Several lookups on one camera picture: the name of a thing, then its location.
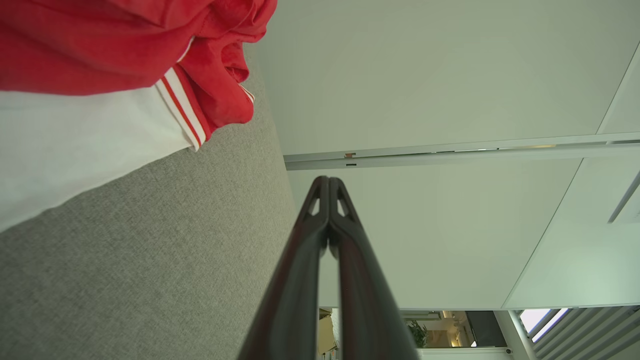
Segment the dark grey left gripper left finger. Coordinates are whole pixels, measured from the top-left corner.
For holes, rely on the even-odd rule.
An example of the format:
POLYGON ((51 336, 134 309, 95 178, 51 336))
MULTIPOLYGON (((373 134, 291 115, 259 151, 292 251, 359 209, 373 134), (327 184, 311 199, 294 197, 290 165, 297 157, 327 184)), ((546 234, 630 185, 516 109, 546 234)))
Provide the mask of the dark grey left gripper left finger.
POLYGON ((238 357, 317 358, 320 259, 329 229, 329 178, 317 177, 282 251, 238 357))

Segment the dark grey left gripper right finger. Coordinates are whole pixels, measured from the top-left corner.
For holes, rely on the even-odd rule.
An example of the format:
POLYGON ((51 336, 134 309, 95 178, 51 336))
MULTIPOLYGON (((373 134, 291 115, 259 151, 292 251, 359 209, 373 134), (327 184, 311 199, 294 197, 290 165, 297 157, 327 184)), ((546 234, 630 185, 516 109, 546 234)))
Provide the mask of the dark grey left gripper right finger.
POLYGON ((345 183, 329 178, 329 244, 339 264, 345 360, 416 360, 418 350, 345 183))

